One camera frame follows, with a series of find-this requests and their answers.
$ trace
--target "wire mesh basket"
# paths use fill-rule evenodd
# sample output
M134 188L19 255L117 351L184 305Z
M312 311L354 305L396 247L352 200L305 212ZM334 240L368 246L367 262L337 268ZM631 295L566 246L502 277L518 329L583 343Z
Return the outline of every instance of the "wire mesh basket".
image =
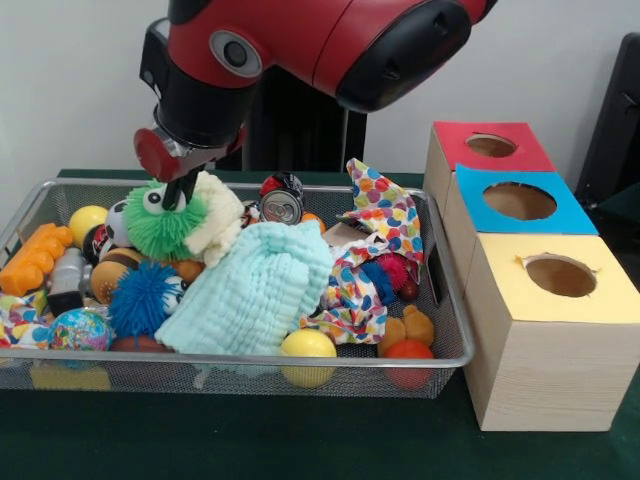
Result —
M0 235L0 264L41 224L66 225L78 208L109 208L143 184L55 179L38 185ZM241 200L258 199L257 184L229 187ZM435 201L421 190L408 191L428 258L415 303L435 325L433 360L377 358L376 348L364 345L339 346L337 358L0 349L0 389L435 398L454 370L471 360L474 346ZM336 215L353 208L351 187L307 186L304 194L306 210L329 228ZM404 306L396 301L389 314L402 317ZM287 381L283 368L294 369L298 377L330 379L320 387L301 388Z

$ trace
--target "circular hole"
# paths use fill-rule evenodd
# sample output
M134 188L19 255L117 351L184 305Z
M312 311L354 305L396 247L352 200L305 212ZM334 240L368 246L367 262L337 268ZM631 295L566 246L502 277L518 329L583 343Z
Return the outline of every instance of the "circular hole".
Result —
M504 158L513 155L518 148L512 141L499 137L478 133L467 139L467 146L479 155L493 158Z
M555 295L584 297L596 288L596 278L577 260L561 255L545 255L527 262L529 278Z
M558 208L551 195L526 183L498 183L487 188L483 196L491 208L518 220L548 218Z

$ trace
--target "green fuzzy toy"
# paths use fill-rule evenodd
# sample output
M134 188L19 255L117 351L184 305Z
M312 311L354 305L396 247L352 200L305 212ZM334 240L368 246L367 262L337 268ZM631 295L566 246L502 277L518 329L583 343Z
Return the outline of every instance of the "green fuzzy toy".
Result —
M140 253L162 262L193 258L185 238L207 216L207 207L197 197L189 203L181 196L175 210L162 208L166 185L152 180L146 187L133 189L127 196L124 219L129 240Z

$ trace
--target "wooden box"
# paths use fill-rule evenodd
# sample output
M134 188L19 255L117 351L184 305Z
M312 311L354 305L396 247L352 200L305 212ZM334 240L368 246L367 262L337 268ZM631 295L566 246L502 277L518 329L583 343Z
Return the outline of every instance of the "wooden box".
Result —
M640 294L602 239L480 233L466 302L482 430L610 428L640 361Z
M462 165L451 179L444 227L463 290L476 232L598 233L557 173L475 170Z
M434 196L443 218L456 165L496 171L555 171L526 123L435 122L423 189Z

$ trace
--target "stuffed toy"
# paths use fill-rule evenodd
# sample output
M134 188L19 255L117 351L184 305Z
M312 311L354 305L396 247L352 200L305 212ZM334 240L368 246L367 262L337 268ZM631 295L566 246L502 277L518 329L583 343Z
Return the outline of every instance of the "stuffed toy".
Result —
M403 318L388 317L385 336L378 344L378 356L383 357L386 351L396 343L405 340L418 340L431 347L434 339L434 326L431 319L415 305L404 308Z
M152 180L129 193L124 207L128 239L140 253L154 260L193 258L185 240L204 223L207 205L197 194L187 203L182 193L178 206L165 210L162 200L166 189L166 184Z

